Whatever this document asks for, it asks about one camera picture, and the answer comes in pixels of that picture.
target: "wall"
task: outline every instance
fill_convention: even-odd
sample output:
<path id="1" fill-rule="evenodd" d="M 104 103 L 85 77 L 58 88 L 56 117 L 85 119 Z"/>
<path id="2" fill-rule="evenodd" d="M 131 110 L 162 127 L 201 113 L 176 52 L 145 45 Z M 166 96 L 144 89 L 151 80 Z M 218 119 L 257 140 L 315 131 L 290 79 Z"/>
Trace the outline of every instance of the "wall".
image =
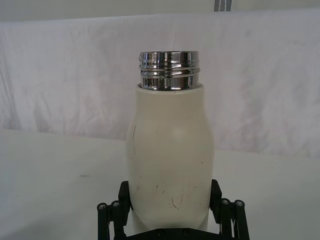
<path id="1" fill-rule="evenodd" d="M 213 11 L 214 0 L 0 0 L 0 21 Z"/>
<path id="2" fill-rule="evenodd" d="M 320 0 L 233 0 L 232 11 L 280 10 L 320 7 Z"/>

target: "white backdrop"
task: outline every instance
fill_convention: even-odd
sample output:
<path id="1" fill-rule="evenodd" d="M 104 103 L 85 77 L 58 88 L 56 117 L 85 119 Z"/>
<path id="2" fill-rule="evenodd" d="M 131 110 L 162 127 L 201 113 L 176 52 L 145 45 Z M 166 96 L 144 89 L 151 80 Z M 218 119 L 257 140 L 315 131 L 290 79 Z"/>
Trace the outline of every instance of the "white backdrop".
<path id="1" fill-rule="evenodd" d="M 124 139 L 141 51 L 199 51 L 217 148 L 320 156 L 320 10 L 0 23 L 0 125 Z"/>

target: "scratch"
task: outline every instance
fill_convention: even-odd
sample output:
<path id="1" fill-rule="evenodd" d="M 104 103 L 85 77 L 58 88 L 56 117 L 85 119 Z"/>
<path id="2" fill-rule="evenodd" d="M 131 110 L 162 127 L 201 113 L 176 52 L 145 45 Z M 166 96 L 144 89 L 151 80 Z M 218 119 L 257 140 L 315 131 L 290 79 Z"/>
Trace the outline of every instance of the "scratch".
<path id="1" fill-rule="evenodd" d="M 134 140 L 134 138 L 135 138 L 135 132 L 136 132 L 136 125 L 134 125 L 134 130 L 133 130 L 133 136 L 132 136 L 132 141 L 133 141 L 133 152 L 134 152 L 134 154 L 136 154 L 136 149 L 135 149 L 135 140 Z"/>
<path id="2" fill-rule="evenodd" d="M 177 207 L 176 207 L 176 205 L 174 204 L 174 199 L 173 199 L 173 198 L 171 199 L 171 202 L 172 202 L 172 205 L 174 206 L 174 208 L 175 208 L 175 209 L 180 210 L 180 209 L 179 209 L 179 208 L 177 208 Z"/>
<path id="3" fill-rule="evenodd" d="M 135 138 L 135 132 L 136 132 L 136 125 L 134 125 L 132 140 Z"/>

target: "scuff mark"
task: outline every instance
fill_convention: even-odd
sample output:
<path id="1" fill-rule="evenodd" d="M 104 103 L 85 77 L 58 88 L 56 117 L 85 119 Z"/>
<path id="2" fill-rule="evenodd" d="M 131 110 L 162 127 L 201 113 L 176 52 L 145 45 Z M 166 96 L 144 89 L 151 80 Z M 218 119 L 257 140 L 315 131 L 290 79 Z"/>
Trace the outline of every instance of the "scuff mark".
<path id="1" fill-rule="evenodd" d="M 171 202 L 172 202 L 172 206 L 174 206 L 175 209 L 180 210 L 180 209 L 177 208 L 176 205 L 174 204 L 174 199 L 173 199 L 173 198 L 171 199 Z"/>
<path id="2" fill-rule="evenodd" d="M 79 177 L 80 178 L 89 178 L 90 175 L 89 174 L 80 174 Z"/>
<path id="3" fill-rule="evenodd" d="M 136 187 L 136 190 L 135 190 L 135 192 L 134 192 L 134 195 L 136 195 L 136 193 L 138 192 L 138 190 L 139 190 L 139 185 Z"/>

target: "bottle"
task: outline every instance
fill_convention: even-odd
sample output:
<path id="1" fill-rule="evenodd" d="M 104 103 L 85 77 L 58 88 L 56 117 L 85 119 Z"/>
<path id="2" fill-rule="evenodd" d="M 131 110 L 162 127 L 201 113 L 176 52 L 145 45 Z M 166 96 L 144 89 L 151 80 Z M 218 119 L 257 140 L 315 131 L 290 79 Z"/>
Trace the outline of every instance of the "bottle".
<path id="1" fill-rule="evenodd" d="M 214 143 L 197 51 L 142 52 L 126 152 L 135 233 L 208 225 Z"/>

